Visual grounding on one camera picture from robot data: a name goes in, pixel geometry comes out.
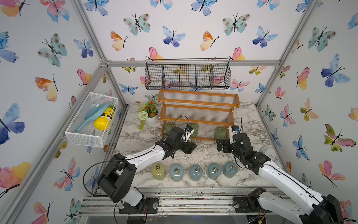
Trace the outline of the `blue canister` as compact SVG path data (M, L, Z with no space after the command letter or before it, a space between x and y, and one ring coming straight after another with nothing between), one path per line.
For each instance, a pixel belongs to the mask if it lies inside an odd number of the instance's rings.
M238 173L238 166L235 162L229 161L225 164L223 174L227 178L233 178Z
M184 177L184 168L180 164L173 164L170 167L170 176L174 182L180 182Z
M217 180L222 173L222 168L218 163L211 163L208 166L207 175L212 180Z
M189 177L192 181L197 182L203 175L203 169L200 165L193 165L189 169Z

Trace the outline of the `yellow canister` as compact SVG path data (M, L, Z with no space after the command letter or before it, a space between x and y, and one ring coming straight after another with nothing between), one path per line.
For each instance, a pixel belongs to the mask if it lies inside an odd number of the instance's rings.
M166 177L166 168L165 165L158 162L151 167L151 174L153 175L154 179L162 181Z

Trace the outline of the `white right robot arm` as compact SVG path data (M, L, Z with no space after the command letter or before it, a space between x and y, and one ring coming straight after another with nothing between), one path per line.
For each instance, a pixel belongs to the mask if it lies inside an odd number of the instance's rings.
M258 187L241 204L251 211L270 211L295 224L342 224L340 202L332 195L324 196L302 184L277 166L267 155L254 151L245 133L236 133L232 140L217 140L217 149L231 153L256 175L268 180L290 200Z

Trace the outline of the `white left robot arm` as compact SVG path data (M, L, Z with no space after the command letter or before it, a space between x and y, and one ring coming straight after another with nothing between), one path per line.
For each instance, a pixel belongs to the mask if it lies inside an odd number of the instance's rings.
M185 129L174 127L167 137L154 143L142 152L123 156L115 154L97 178L98 186L112 202L124 202L132 207L142 203L144 196L132 182L136 173L149 165L160 162L168 157L173 158L178 150L191 154L197 145L189 141L194 133L191 126Z

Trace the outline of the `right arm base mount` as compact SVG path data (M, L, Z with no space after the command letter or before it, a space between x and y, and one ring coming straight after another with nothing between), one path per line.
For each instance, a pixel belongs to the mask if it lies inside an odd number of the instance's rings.
M234 197L233 198L233 208L236 213L241 212L260 212L262 207L260 206L258 199L262 193L266 192L263 188L256 188L247 196L244 197Z

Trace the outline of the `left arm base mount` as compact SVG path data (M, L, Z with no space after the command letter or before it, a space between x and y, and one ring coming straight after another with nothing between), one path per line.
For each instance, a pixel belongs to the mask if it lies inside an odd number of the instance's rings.
M156 197L145 197L136 206L122 202L119 206L119 214L157 214L159 199Z

